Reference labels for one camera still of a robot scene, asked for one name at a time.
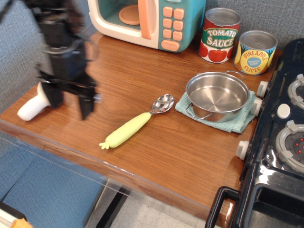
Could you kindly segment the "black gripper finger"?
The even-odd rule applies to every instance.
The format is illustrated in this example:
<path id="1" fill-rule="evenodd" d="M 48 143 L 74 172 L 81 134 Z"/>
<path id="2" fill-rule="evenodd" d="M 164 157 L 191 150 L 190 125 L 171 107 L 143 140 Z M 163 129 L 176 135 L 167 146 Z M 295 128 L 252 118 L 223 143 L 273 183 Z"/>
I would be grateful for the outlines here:
<path id="1" fill-rule="evenodd" d="M 50 83 L 42 83 L 43 91 L 52 108 L 59 107 L 64 101 L 63 92 Z"/>
<path id="2" fill-rule="evenodd" d="M 83 120 L 85 120 L 88 117 L 88 115 L 94 111 L 95 94 L 79 95 L 78 100 L 79 100 L 81 117 Z"/>

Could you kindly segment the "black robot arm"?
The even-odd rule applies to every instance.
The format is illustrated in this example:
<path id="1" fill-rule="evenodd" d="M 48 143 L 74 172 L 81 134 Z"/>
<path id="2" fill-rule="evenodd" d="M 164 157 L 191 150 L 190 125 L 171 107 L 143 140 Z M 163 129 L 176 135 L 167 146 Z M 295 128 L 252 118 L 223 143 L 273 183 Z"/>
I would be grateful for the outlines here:
<path id="1" fill-rule="evenodd" d="M 85 43 L 90 38 L 82 34 L 83 15 L 70 0 L 27 0 L 44 37 L 44 53 L 48 62 L 38 63 L 37 95 L 27 101 L 17 115 L 32 120 L 45 107 L 57 108 L 64 101 L 64 92 L 77 95 L 82 119 L 93 112 L 99 100 L 97 82 L 86 73 Z"/>

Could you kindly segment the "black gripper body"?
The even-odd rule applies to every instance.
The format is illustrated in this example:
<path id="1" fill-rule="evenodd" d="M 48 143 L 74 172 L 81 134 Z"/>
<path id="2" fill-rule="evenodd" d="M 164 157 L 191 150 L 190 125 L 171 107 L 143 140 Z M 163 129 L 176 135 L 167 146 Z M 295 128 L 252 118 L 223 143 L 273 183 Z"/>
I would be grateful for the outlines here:
<path id="1" fill-rule="evenodd" d="M 87 74 L 90 59 L 86 58 L 85 42 L 75 40 L 69 47 L 45 46 L 49 62 L 37 64 L 39 79 L 47 95 L 63 91 L 77 95 L 84 100 L 98 99 L 96 81 Z"/>

